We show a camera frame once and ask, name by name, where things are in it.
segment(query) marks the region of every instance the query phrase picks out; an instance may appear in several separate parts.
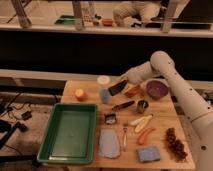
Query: purple bowl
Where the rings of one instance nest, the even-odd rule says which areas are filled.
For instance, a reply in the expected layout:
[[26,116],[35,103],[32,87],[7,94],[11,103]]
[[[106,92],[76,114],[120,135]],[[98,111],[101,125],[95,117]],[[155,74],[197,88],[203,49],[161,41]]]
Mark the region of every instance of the purple bowl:
[[151,98],[158,100],[168,94],[169,88],[161,81],[154,80],[147,83],[146,91]]

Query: black cable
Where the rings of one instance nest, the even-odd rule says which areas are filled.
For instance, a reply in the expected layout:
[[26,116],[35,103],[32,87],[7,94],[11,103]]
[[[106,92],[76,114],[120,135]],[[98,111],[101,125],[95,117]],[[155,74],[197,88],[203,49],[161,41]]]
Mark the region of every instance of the black cable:
[[7,115],[10,119],[13,119],[13,116],[11,116],[11,113],[10,112],[7,112]]
[[16,106],[11,106],[11,107],[14,108],[14,109],[16,109],[16,110],[21,110],[21,109],[24,108],[24,106],[25,106],[26,104],[28,104],[28,107],[30,107],[30,105],[31,105],[30,102],[24,102],[24,103],[22,104],[21,107],[16,107]]
[[0,115],[0,118],[2,118],[4,115],[8,114],[8,111],[5,111],[3,114]]
[[23,154],[21,153],[21,151],[19,151],[18,149],[14,148],[14,147],[11,147],[11,146],[9,146],[9,145],[7,145],[7,144],[5,144],[4,146],[7,147],[7,148],[10,148],[10,149],[15,150],[17,153],[19,153],[20,156],[23,155]]
[[10,107],[10,105],[21,95],[22,93],[18,93],[7,105],[6,109],[8,109]]
[[22,120],[22,118],[19,118],[19,117],[17,117],[16,115],[14,115],[14,113],[11,111],[11,112],[9,112],[11,115],[12,115],[12,117],[13,118],[15,118],[17,121],[20,121],[20,120]]

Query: carrot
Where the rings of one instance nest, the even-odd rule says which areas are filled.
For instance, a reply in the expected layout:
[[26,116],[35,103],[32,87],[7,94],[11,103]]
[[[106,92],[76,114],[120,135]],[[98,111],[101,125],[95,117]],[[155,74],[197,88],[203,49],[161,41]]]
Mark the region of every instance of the carrot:
[[145,129],[145,130],[141,133],[141,135],[139,136],[139,138],[138,138],[138,144],[143,145],[144,142],[145,142],[146,139],[147,139],[147,136],[148,136],[152,131],[155,131],[155,128],[154,128],[154,127],[150,127],[150,128]]
[[127,97],[133,97],[134,95],[136,95],[140,91],[140,88],[141,88],[140,85],[130,87],[127,90],[125,90],[124,95],[127,96]]

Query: blue sponge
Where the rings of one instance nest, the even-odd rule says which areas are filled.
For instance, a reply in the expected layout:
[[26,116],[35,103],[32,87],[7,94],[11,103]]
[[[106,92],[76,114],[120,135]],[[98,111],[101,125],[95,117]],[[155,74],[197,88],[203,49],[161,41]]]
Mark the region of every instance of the blue sponge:
[[141,162],[152,162],[160,160],[160,153],[157,147],[150,146],[137,150]]

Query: tabletop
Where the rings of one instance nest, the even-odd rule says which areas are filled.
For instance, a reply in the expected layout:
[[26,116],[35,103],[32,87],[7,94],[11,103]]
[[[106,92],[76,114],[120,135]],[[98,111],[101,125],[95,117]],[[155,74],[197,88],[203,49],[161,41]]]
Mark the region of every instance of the tabletop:
[[[75,98],[75,90],[82,88],[86,91],[88,99],[84,102],[79,102]],[[108,104],[103,104],[99,98],[99,85],[96,81],[67,81],[61,103],[94,103],[98,107],[97,112],[97,128],[96,128],[96,139],[95,139],[95,150],[93,162],[86,167],[93,168],[134,168],[134,169],[194,169],[195,164],[192,159],[192,155],[186,140],[183,128],[178,119],[177,113],[175,111],[174,105],[172,103],[171,97],[167,96],[161,98],[160,100],[151,99],[145,91],[145,83],[141,84],[141,93],[128,98],[124,94],[118,94],[112,96]],[[143,114],[137,112],[137,101],[144,99],[149,102],[149,107],[145,110]],[[106,125],[104,123],[104,114],[110,111],[110,109],[117,104],[127,102],[130,100],[135,100],[135,104],[118,111],[116,113],[117,123],[114,125]],[[138,145],[137,139],[140,133],[134,132],[134,127],[129,126],[127,132],[127,149],[126,151],[121,150],[121,155],[116,159],[109,159],[101,157],[98,154],[99,147],[99,136],[100,130],[102,128],[113,128],[119,138],[119,142],[123,142],[123,123],[130,122],[132,120],[140,118],[142,115],[153,114],[153,119],[149,122],[147,127],[155,127],[156,130],[153,131],[145,141],[144,145]],[[184,151],[187,152],[186,160],[178,162],[172,156],[171,152],[168,150],[165,142],[166,130],[168,128],[174,127],[175,134],[178,139],[180,139],[184,144]],[[137,155],[137,149],[156,146],[161,155],[160,161],[141,163]]]

